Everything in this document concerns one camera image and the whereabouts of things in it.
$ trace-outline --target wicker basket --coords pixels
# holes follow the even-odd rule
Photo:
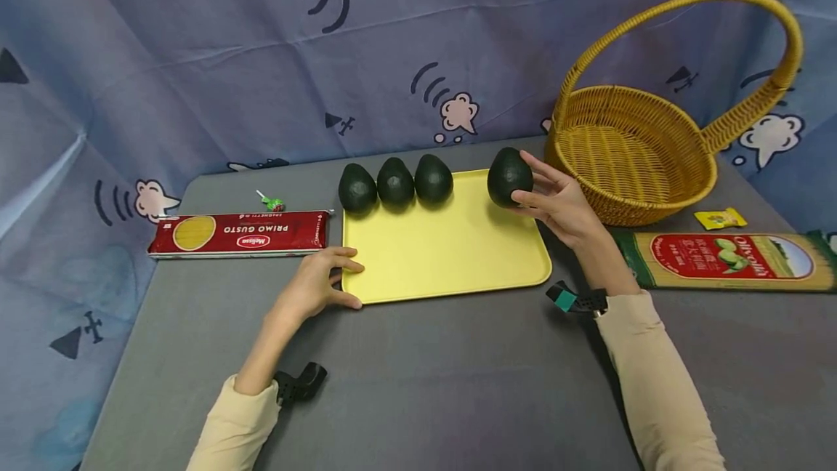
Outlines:
[[[573,91],[593,59],[645,20],[704,1],[744,1],[770,10],[787,35],[782,62],[758,91],[703,130],[681,108],[626,86]],[[769,112],[802,60],[802,33],[776,0],[673,0],[627,20],[578,58],[561,86],[546,141],[546,161],[571,174],[602,222],[646,225],[694,204],[717,179],[715,153]]]

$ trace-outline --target hand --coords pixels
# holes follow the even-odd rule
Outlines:
[[[533,169],[536,190],[512,192],[513,201],[527,206],[514,208],[513,212],[539,219],[573,250],[607,233],[575,179],[530,153],[521,151],[521,157]]]
[[[361,309],[363,304],[356,296],[332,287],[342,277],[341,273],[332,275],[332,269],[343,267],[354,273],[363,271],[361,264],[351,260],[355,255],[357,250],[352,247],[326,247],[305,257],[296,275],[279,294],[271,313],[302,323],[329,304]]]

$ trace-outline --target blue fabric backdrop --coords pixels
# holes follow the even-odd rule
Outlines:
[[[0,469],[81,461],[153,223],[191,179],[539,134],[574,59],[662,1],[0,0]],[[837,230],[837,0],[783,1],[806,36],[796,89],[724,156],[799,230]],[[583,84],[705,124],[782,45],[769,15],[704,4],[624,37]]]

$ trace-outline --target wrist strap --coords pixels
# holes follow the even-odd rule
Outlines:
[[[281,406],[290,406],[296,401],[310,400],[314,398],[326,379],[328,371],[316,362],[308,362],[298,377],[292,377],[284,371],[278,371],[274,380],[279,384],[277,402]]]
[[[586,293],[574,293],[563,280],[546,290],[546,296],[566,313],[588,313],[600,317],[607,312],[607,291],[593,289]]]

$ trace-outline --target plastic tray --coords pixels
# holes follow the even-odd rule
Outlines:
[[[343,288],[378,304],[545,282],[552,262],[538,226],[490,200],[487,174],[453,173],[440,208],[416,199],[400,213],[380,202],[364,217],[344,212],[343,244],[356,247],[365,271],[344,273]]]

